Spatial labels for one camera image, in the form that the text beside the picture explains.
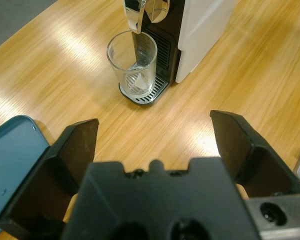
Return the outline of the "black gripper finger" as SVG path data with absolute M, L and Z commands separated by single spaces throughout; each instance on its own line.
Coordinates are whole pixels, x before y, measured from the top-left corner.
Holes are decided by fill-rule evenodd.
M 250 198 L 300 194 L 300 181 L 241 115 L 211 110 L 218 152 Z
M 95 157 L 99 120 L 67 126 L 0 211 L 0 229 L 19 240 L 58 240 L 64 216 Z

